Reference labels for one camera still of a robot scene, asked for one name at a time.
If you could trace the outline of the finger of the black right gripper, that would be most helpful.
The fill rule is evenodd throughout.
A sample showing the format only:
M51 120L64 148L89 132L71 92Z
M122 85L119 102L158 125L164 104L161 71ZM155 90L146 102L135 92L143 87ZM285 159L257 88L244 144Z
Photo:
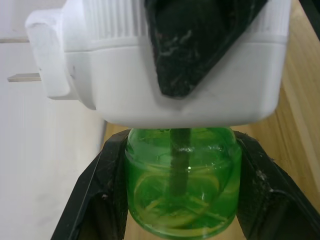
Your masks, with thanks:
M158 86L185 98L245 32L265 0L146 0Z

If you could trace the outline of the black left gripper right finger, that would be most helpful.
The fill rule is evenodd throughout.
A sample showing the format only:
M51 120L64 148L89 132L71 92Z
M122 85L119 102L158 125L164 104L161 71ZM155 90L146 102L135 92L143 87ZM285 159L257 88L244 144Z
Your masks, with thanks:
M242 150L237 219L248 240L318 240L320 214L294 180L251 136L236 131Z

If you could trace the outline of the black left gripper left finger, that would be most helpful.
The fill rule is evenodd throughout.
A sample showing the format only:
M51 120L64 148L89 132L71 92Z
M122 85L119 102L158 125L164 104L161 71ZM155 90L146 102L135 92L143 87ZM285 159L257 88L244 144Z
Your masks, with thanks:
M128 198L125 146L128 131L112 135L78 178L53 240L122 240Z

